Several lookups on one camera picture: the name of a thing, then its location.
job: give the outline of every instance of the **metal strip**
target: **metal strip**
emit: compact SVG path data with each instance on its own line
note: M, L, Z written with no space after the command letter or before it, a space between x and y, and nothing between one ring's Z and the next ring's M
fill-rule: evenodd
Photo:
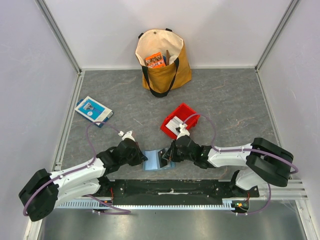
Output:
M281 32L283 31L284 27L286 26L286 24L288 23L289 18L291 17L292 13L294 12L294 10L296 9L298 3L300 2L300 0L291 0L289 6L287 7L287 9L285 10L285 13L283 14L278 26L276 27L274 33L272 34L271 39L269 40L268 44L266 45L258 63L255 66L255 69L257 71L259 71L262 67L262 65L264 64L266 58L268 57L270 51L272 50L272 48L274 47L277 39L279 38Z
M31 221L29 219L23 236L23 240L37 240L40 233L41 224L42 219L39 221Z
M295 203L298 208L299 216L307 239L319 240L320 237L317 224L312 218L311 209L308 207L310 204L309 200L297 200Z
M276 120L275 120L274 114L273 114L273 112L271 110L271 107L269 105L269 101L268 101L268 98L266 96L266 92L265 92L263 83L261 81L259 72L256 70L255 73L256 73L256 77L258 79L258 83L260 85L260 89L261 89L261 92L262 92L262 96L263 96L263 99L264 99L266 110L268 112L268 115L269 115L269 118L270 118L270 121L271 121L271 125L272 125L272 129L273 129L273 132L274 132L276 143L278 144L279 147L281 147L281 141L280 141L280 137L279 137L279 130L278 130L278 127L277 127L277 124L276 124Z
M103 201L110 200L109 197L102 198ZM223 200L221 205L114 205L120 209L144 209L144 210L234 210L231 207L232 200ZM58 209L109 209L109 207L100 205L94 199L74 199L67 201Z
M68 142L68 137L69 137L69 133L72 125L72 120L74 119L74 115L75 115L74 109L76 107L76 104L79 98L84 76L85 76L85 72L82 72L81 74L79 74L75 83L74 91L71 97L71 102L68 108L67 116L65 119L62 133L61 133L60 142L55 153L55 158L54 158L53 167L52 167L54 171L61 170L61 165L64 158L66 145Z
M77 73L81 73L81 68L79 64L77 63L76 58L72 54L64 36L62 35L53 15L51 14L45 0L35 0L37 5L39 6L40 10L42 11L45 19L47 20L48 24L50 25L51 30L53 31L53 34L55 35L56 39L58 40L59 44L61 45L63 51L67 55L68 59L70 60L73 68Z

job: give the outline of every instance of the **tote bag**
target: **tote bag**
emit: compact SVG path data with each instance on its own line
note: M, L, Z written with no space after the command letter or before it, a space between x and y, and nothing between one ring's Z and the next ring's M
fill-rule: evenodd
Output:
M175 60L164 67L149 68L145 59L155 53L166 55L167 50ZM192 79L184 40L172 30L151 29L139 36L135 55L142 67L142 86L158 98L168 95Z

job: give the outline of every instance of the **white wall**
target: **white wall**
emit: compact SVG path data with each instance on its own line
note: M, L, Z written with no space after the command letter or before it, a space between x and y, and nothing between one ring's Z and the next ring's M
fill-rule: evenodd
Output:
M302 0L260 71L284 148L320 221L320 1Z
M18 193L49 169L77 75L33 0L0 3L0 235L21 240Z
M46 0L82 68L139 68L138 36L170 28L192 67L254 66L290 0Z

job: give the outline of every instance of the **aluminum frame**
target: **aluminum frame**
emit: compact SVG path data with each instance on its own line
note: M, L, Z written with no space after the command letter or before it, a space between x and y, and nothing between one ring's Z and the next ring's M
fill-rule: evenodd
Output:
M283 14L278 26L276 27L275 31L273 32L268 44L266 45L259 61L257 62L255 69L258 72L262 65L264 64L265 60L267 59L269 53L273 49L275 43L277 42L279 36L281 35L283 29L287 25L290 17L292 16L293 12L295 11L296 7L298 6L298 3L300 0L291 0L289 3L289 6L286 8L285 13Z
M37 3L43 16L45 17L46 21L48 22L51 30L53 31L53 34L55 35L56 39L58 40L61 48L63 49L66 56L68 57L72 67L74 68L74 70L77 73L80 74L82 70L81 70L75 56L73 55L72 51L70 50L70 47L68 46L62 32L60 31L53 15L51 14L51 12L48 8L48 5L46 4L46 1L45 0L35 0L35 2Z
M56 149L55 152L55 158L54 158L54 163L53 163L53 170L57 171L61 169L61 164L63 160L63 156L65 153L65 148L69 136L69 132L71 129L71 123L74 117L74 107L77 103L79 94L80 94L80 89L82 86L82 82L84 79L84 72L82 72L82 69L80 68L79 64L77 63L74 55L72 54L72 51L70 50L64 36L62 35L57 23L55 22L45 0L35 0L37 5L39 6L40 10L42 11L44 17L46 18L48 24L50 25L54 35L56 36L59 44L61 45L62 49L66 53L68 59L70 60L73 68L77 73L79 73L75 87L74 87L74 92L72 94L72 98L70 101L70 106L68 109L68 113L66 116L65 124L61 132L61 137L60 137L60 142L59 145ZM259 76L259 70L261 69L263 63L265 62L266 58L268 57L270 51L274 47L277 39L279 38L281 32L283 31L284 27L288 23L291 15L293 14L294 10L296 9L298 3L300 0L291 0L289 6L287 7L284 15L282 16L277 28L275 29L270 41L268 42L265 50L263 51L257 65L255 66L257 78L260 84L260 88L262 91L263 98L266 103L266 107L268 110L269 117L271 119L272 127L275 133L275 137L277 140L277 143L281 146L281 140L279 138L279 131L277 129L277 125L275 122L275 119L273 117L273 113L269 107L268 100L265 95L265 91L263 88L263 85L261 83L261 79ZM278 188L275 186L271 187L272 190L272 195L271 199L272 200L296 200L296 204L298 207L299 215L301 218L301 222L304 228L304 231L307 235L308 239L311 240L318 240L320 239L319 237L319 232L317 229L316 223L312 219L312 210L309 204L309 200L307 197L307 194L305 192L305 189L303 187L303 183L301 180L289 180L288 187L286 188ZM268 194L268 189L267 188L260 188L260 193L261 196L259 198L256 198L255 200L257 201L263 201L267 199L267 194ZM31 222L29 220L25 235L24 235L24 240L36 240L39 236L40 233L40 226L42 224L42 221L37 221L37 222Z

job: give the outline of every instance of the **gray floor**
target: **gray floor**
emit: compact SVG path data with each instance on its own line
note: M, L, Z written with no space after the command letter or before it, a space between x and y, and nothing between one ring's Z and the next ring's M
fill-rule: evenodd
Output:
M258 209L264 202L251 201ZM294 201L274 201L251 216L222 210L133 210L131 215L97 215L55 209L38 240L306 240Z
M276 142L262 92L253 69L197 69L192 81L165 98L155 98L142 88L139 70L87 71L80 98L90 96L114 111L110 124L126 132L133 130L143 150L168 147L171 139L160 125L182 102L206 114L218 129L216 144L238 146L263 137ZM75 114L62 168L87 161L92 152L85 140L88 121ZM212 129L200 118L191 137L209 145ZM99 153L120 142L110 128L93 126L89 136ZM144 172L142 166L122 166L110 179L230 179L235 167L203 170L191 162L175 169ZM252 201L250 210L265 204ZM297 206L272 201L269 208L252 216L210 210L133 210L131 215L98 216L81 209L55 209L41 225L39 240L304 240Z
M217 126L216 145L239 146L263 137L276 142L263 95L253 69L195 69L192 81L172 90L167 97L156 98L142 88L140 70L87 71L80 99L90 96L114 111L108 121L126 132L133 130L142 150L168 147L171 139L160 126L181 103L209 116ZM75 114L63 157L66 169L92 157L85 139L88 121ZM200 145L209 145L213 136L211 126L200 118L192 128L191 137ZM92 126L90 139L97 151L105 151L121 141L106 127ZM171 170L142 171L142 166L122 166L111 173L110 179L230 179L235 167L203 170L191 162L177 163Z

